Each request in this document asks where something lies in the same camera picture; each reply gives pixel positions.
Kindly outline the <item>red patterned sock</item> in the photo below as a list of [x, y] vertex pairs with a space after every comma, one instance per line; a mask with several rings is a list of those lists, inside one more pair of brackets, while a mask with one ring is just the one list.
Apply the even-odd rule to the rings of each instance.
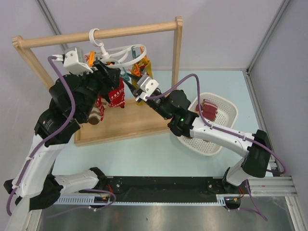
[[107, 105], [107, 102], [102, 96], [99, 96], [98, 99], [96, 100], [95, 105], [98, 108], [99, 113], [100, 113], [100, 121], [103, 121], [104, 110], [105, 110], [105, 106]]
[[120, 78], [120, 85], [117, 89], [112, 90], [108, 93], [110, 99], [109, 107], [111, 108], [125, 108], [125, 92], [123, 79]]

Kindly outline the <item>white plastic clip hanger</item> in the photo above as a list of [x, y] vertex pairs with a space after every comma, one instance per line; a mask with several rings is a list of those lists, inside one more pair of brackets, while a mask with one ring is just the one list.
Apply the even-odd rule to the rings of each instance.
[[[111, 66], [111, 68], [124, 68], [130, 67], [131, 65], [138, 63], [142, 60], [144, 54], [141, 54], [140, 47], [144, 46], [142, 44], [133, 44], [123, 47], [106, 49], [102, 40], [98, 40], [94, 38], [94, 33], [98, 32], [99, 29], [94, 28], [89, 31], [89, 41], [90, 43], [98, 48], [95, 51], [95, 60], [106, 64], [106, 62], [114, 62], [115, 64]], [[137, 58], [133, 59], [131, 54], [131, 47], [135, 46], [135, 51]]]

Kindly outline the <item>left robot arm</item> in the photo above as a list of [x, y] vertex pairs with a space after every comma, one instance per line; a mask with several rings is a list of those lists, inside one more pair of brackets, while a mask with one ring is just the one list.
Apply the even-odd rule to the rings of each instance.
[[59, 75], [50, 88], [49, 108], [35, 125], [23, 168], [4, 183], [9, 195], [16, 196], [17, 207], [24, 205], [30, 212], [50, 207], [64, 193], [106, 192], [106, 176], [97, 167], [69, 176], [55, 176], [51, 169], [72, 135], [88, 122], [97, 99], [120, 84], [120, 70], [99, 61], [80, 75]]

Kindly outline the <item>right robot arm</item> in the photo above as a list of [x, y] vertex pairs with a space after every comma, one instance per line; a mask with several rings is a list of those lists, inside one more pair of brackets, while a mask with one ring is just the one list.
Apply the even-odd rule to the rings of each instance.
[[158, 83], [151, 80], [146, 88], [137, 89], [128, 81], [136, 101], [143, 101], [165, 120], [168, 128], [178, 137], [196, 138], [225, 147], [239, 156], [241, 160], [227, 168], [222, 179], [222, 188], [227, 193], [235, 192], [248, 178], [264, 178], [271, 156], [271, 147], [266, 132], [255, 133], [234, 129], [207, 122], [200, 114], [189, 110], [191, 102], [182, 90], [172, 90], [160, 95]]

